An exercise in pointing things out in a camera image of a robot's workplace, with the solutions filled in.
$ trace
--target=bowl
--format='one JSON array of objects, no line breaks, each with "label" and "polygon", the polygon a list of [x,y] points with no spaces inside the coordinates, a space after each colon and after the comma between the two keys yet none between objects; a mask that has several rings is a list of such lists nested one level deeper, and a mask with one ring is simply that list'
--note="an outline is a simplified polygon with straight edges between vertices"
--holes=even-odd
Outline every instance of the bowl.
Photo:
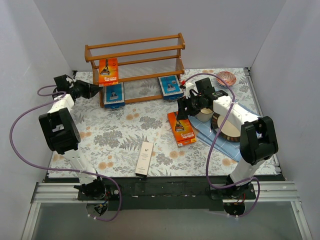
[{"label": "bowl", "polygon": [[[229,87],[234,85],[237,81],[236,76],[229,71],[221,71],[217,74],[217,76],[223,79],[226,82],[226,84],[229,85]],[[217,78],[216,81],[221,87],[226,88],[226,85],[220,79]]]}]

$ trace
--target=blue box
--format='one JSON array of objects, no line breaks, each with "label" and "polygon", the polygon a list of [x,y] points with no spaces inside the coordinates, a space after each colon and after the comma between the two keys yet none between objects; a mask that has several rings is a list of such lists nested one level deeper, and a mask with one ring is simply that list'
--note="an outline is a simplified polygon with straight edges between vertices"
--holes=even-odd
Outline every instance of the blue box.
[{"label": "blue box", "polygon": [[125,105],[124,83],[104,87],[104,107],[117,109]]},{"label": "blue box", "polygon": [[158,77],[163,99],[175,100],[184,95],[180,88],[180,82],[176,75]]}]

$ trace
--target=white backdrop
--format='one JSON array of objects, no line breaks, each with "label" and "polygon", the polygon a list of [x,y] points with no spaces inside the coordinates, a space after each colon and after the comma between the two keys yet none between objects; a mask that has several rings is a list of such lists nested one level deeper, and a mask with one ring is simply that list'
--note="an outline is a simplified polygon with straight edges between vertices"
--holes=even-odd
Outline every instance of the white backdrop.
[{"label": "white backdrop", "polygon": [[[0,0],[0,22],[0,239],[18,240],[36,183],[46,171],[26,165],[14,154],[9,130],[21,113],[50,101],[37,96],[40,87],[54,84],[53,77],[71,69],[33,0]],[[22,118],[13,132],[20,153],[43,166],[49,165],[52,151],[38,116],[48,108]]]},{"label": "white backdrop", "polygon": [[287,0],[252,66],[265,115],[273,118],[279,162],[294,180],[313,239],[320,239],[320,1]]},{"label": "white backdrop", "polygon": [[71,69],[85,44],[181,32],[185,68],[250,67],[285,0],[34,0]]}]

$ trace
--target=table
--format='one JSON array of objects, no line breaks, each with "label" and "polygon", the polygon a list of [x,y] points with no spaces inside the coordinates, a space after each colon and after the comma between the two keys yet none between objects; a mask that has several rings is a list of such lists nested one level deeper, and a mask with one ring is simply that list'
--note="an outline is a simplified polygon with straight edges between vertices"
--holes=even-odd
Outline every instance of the table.
[{"label": "table", "polygon": [[[236,99],[248,109],[257,112],[249,83],[242,68],[186,69],[181,79],[197,73],[235,74],[232,87]],[[194,77],[192,82],[208,76]],[[91,72],[77,72],[75,79],[92,83]],[[218,86],[214,77],[212,85]],[[157,79],[129,82],[124,85],[125,98],[159,94]],[[103,109],[99,96],[79,98],[72,109],[72,118],[80,132],[79,148],[99,174],[109,177],[135,177],[135,169],[142,141],[153,142],[153,152],[148,176],[204,176],[209,146],[196,143],[178,148],[167,114],[178,110],[176,101],[163,99],[127,104],[118,109]],[[210,158],[209,175],[228,175],[237,162],[214,150]],[[53,152],[51,168],[71,168],[62,155]],[[267,160],[256,172],[257,175],[274,175],[273,158]],[[76,178],[74,172],[49,171],[49,178]]]}]

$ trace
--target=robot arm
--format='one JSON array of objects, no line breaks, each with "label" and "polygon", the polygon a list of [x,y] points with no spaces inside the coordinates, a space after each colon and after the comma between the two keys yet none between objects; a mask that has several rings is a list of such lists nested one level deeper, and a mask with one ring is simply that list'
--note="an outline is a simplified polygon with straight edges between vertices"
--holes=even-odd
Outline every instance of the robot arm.
[{"label": "robot arm", "polygon": [[79,144],[81,138],[70,114],[77,98],[92,98],[99,92],[101,87],[80,80],[74,82],[73,87],[71,87],[66,75],[55,77],[54,80],[57,85],[56,90],[58,92],[67,92],[67,94],[55,102],[47,113],[39,116],[46,143],[52,151],[63,155],[73,169],[80,170],[80,172],[77,172],[77,176],[81,186],[74,187],[87,196],[101,199],[106,194],[106,189],[101,179],[94,175],[82,173],[83,171],[90,173],[95,173],[96,171],[88,160],[80,154]]},{"label": "robot arm", "polygon": [[[228,94],[223,90],[215,91],[208,77],[196,81],[195,85],[198,92],[189,83],[187,86],[189,92],[177,100],[176,119],[187,119],[188,115],[195,116],[203,108],[209,108],[226,116],[232,104],[232,99]],[[268,116],[257,117],[238,104],[234,104],[228,120],[240,131],[242,156],[235,170],[227,177],[227,184],[233,184],[246,178],[252,178],[260,165],[278,152],[278,143],[274,123]],[[249,182],[239,183],[233,190],[241,192],[241,187],[245,188]]]}]

